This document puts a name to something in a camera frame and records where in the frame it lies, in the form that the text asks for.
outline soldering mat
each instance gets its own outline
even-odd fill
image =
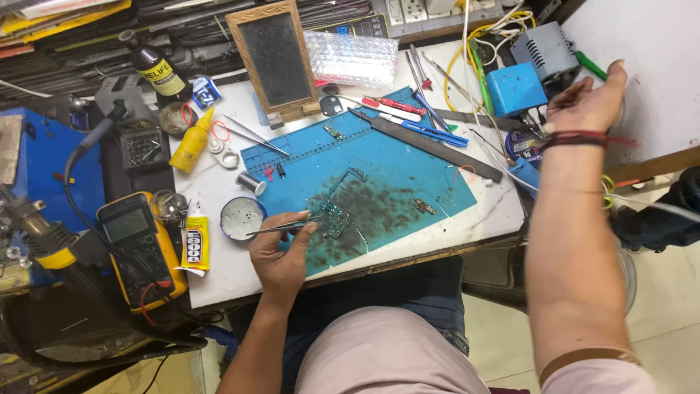
[[[419,107],[409,88],[387,97]],[[361,111],[377,115],[371,109]],[[421,123],[430,125],[427,116]],[[335,140],[322,125],[341,132],[344,139]],[[268,181],[263,174],[267,164],[275,167],[273,181],[268,181],[267,189],[258,197],[269,215],[306,209],[313,212],[348,168],[361,170],[368,177],[363,183],[348,174],[329,197],[348,212],[352,222],[337,240],[324,238],[328,216],[320,213],[324,218],[318,221],[318,231],[309,243],[308,276],[476,204],[464,178],[459,174],[455,177],[456,167],[451,163],[372,129],[369,122],[347,111],[271,142],[290,156],[262,145],[241,151],[246,169],[260,180]],[[285,180],[277,174],[277,163],[286,172]],[[422,199],[437,212],[421,213],[414,207],[415,198]]]

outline green tool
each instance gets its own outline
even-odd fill
[[[593,74],[597,75],[603,81],[608,80],[608,74],[605,71],[603,71],[600,67],[598,67],[597,64],[593,63],[593,60],[590,60],[585,53],[581,52],[580,50],[577,50],[573,53],[573,55],[576,57],[576,60],[578,60],[578,63],[581,64],[583,67],[586,67],[587,69],[591,70]]]
[[[469,40],[469,48],[472,51],[472,56],[474,57],[474,67],[477,70],[477,78],[479,79],[479,87],[482,91],[482,96],[484,97],[484,109],[486,112],[493,115],[494,114],[494,103],[491,101],[491,94],[486,85],[486,75],[484,74],[484,68],[482,67],[481,60],[477,55],[477,42],[474,39]]]

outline red screwdriver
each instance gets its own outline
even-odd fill
[[[388,105],[389,107],[394,107],[398,108],[401,111],[406,111],[406,112],[411,112],[413,114],[418,114],[420,116],[423,116],[426,114],[426,109],[425,108],[416,108],[408,104],[401,104],[400,102],[396,102],[392,99],[387,99],[387,98],[382,98],[382,97],[370,97],[370,96],[365,96],[368,99],[374,100],[380,104]]]

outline dark jeans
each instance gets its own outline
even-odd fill
[[[700,167],[683,171],[678,182],[657,202],[700,212]],[[630,250],[643,246],[662,252],[669,245],[688,246],[700,240],[699,223],[656,208],[620,210],[619,217],[610,220],[610,226],[622,247]]]
[[[395,306],[421,316],[468,355],[461,292],[462,258],[428,261],[302,291],[289,315],[284,344],[282,393],[291,393],[306,352],[335,319],[364,306]],[[243,340],[257,303],[228,314]]]

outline black burn stain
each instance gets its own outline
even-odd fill
[[[329,264],[338,265],[365,254],[367,248],[357,229],[371,243],[379,237],[407,229],[411,222],[419,219],[420,212],[413,206],[416,190],[394,188],[373,180],[371,173],[369,176],[367,182],[361,182],[348,174],[330,196],[330,200],[348,212],[352,219],[337,240],[323,237],[328,230],[328,215],[319,212],[322,218],[318,221],[318,231],[311,238],[307,255],[310,266],[324,269]],[[323,191],[309,198],[307,209],[313,212],[336,181],[337,177],[324,181],[319,188]]]

